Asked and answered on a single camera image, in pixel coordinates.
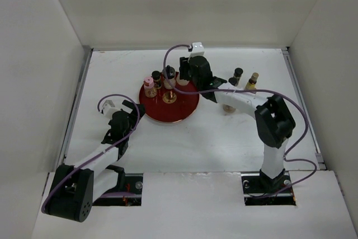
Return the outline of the red round lacquer tray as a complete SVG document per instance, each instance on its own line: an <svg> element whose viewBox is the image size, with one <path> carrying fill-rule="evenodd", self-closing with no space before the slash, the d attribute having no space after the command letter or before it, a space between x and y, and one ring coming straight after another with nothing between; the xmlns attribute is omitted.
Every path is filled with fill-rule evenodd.
<svg viewBox="0 0 358 239"><path fill-rule="evenodd" d="M144 105L146 115L161 123L177 123L188 118L195 112L199 99L199 95L185 95L174 89L166 89L163 85L163 74L162 88L157 89L156 97L147 98L143 84L139 91L139 103Z"/></svg>

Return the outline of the black cap dark spice jar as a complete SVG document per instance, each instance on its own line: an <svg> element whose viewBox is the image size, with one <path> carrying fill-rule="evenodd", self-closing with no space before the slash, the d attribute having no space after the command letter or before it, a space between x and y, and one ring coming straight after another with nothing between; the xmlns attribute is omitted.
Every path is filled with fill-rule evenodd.
<svg viewBox="0 0 358 239"><path fill-rule="evenodd" d="M235 87L238 86L238 80L235 77L231 77L228 82Z"/></svg>

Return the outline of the black cap spice jar back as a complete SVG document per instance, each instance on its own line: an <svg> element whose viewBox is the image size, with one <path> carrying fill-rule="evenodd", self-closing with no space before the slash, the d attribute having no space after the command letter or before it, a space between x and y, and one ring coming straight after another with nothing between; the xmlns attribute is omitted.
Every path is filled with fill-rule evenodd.
<svg viewBox="0 0 358 239"><path fill-rule="evenodd" d="M242 68L236 68L234 70L233 77L237 80L237 82L239 82L240 79L241 79L242 74L243 74L243 69Z"/></svg>

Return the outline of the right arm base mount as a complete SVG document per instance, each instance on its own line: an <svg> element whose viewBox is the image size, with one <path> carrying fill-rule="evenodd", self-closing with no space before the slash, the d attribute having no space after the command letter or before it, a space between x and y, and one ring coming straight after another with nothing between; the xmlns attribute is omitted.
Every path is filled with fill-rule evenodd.
<svg viewBox="0 0 358 239"><path fill-rule="evenodd" d="M291 205L296 206L293 188L288 172L277 179L265 178L260 173L241 174L244 203L246 206Z"/></svg>

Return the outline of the pink cap spice jar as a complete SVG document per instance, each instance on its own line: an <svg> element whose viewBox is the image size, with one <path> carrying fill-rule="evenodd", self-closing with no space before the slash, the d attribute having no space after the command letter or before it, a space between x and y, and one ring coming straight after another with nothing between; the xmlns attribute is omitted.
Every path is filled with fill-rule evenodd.
<svg viewBox="0 0 358 239"><path fill-rule="evenodd" d="M157 95L157 88L152 77L145 77L143 80L144 93L147 98L154 98Z"/></svg>

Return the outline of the black cap pepper grinder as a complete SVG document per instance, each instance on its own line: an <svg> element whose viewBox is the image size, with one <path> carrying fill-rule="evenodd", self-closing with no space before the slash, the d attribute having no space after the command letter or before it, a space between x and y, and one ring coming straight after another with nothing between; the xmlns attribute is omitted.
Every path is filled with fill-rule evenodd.
<svg viewBox="0 0 358 239"><path fill-rule="evenodd" d="M163 85L166 89L171 90L176 85L176 71L170 65L167 65L163 71Z"/></svg>

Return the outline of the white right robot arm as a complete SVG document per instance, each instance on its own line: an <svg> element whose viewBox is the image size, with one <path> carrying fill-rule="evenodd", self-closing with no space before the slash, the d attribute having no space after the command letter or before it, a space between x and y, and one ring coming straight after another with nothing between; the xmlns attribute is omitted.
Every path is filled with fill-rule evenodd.
<svg viewBox="0 0 358 239"><path fill-rule="evenodd" d="M239 92L228 81L212 74L203 56L180 58L180 79L191 81L207 100L231 106L256 121L257 133L264 144L260 187L266 192L277 190L284 178L284 153L296 123L284 101L274 94L261 97L252 92Z"/></svg>

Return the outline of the cream cap salt shaker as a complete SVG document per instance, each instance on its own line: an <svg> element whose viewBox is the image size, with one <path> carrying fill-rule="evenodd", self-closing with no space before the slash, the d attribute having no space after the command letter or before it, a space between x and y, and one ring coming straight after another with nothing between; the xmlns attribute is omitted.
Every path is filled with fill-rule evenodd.
<svg viewBox="0 0 358 239"><path fill-rule="evenodd" d="M176 77L176 82L180 86L186 86L190 82L190 76L187 73L180 72Z"/></svg>

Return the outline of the black cap brown spice jar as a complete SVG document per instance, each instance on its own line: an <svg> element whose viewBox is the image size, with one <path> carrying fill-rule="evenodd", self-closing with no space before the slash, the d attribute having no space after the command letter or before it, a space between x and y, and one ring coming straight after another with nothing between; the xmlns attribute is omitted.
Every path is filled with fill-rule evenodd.
<svg viewBox="0 0 358 239"><path fill-rule="evenodd" d="M162 74L160 71L153 71L152 72L152 78L154 81L154 86L156 89L161 89L162 88Z"/></svg>

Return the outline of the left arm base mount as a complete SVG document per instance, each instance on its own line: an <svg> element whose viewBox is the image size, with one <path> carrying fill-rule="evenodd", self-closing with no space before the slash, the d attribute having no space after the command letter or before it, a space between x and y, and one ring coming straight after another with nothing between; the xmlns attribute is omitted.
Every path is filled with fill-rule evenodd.
<svg viewBox="0 0 358 239"><path fill-rule="evenodd" d="M121 182L93 202L95 207L138 207L142 204L143 174L126 174Z"/></svg>

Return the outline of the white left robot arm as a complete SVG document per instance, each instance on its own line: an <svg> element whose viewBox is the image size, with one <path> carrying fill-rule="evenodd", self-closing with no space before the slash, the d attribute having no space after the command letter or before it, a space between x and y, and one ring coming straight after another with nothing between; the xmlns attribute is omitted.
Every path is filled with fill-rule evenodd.
<svg viewBox="0 0 358 239"><path fill-rule="evenodd" d="M41 212L47 215L83 222L92 206L131 206L142 201L143 176L129 175L116 166L129 146L129 138L145 115L145 107L124 98L118 109L107 100L98 110L110 119L109 129L100 146L73 165L60 165L53 178Z"/></svg>

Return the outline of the tall yellow oil bottle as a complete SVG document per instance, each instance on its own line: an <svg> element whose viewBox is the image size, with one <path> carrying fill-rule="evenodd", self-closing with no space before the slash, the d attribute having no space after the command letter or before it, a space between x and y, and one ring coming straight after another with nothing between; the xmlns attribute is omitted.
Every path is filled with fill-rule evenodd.
<svg viewBox="0 0 358 239"><path fill-rule="evenodd" d="M252 73L250 79L248 80L246 86L245 86L245 90L254 90L256 88L256 83L257 83L257 79L259 77L259 74L254 72Z"/></svg>

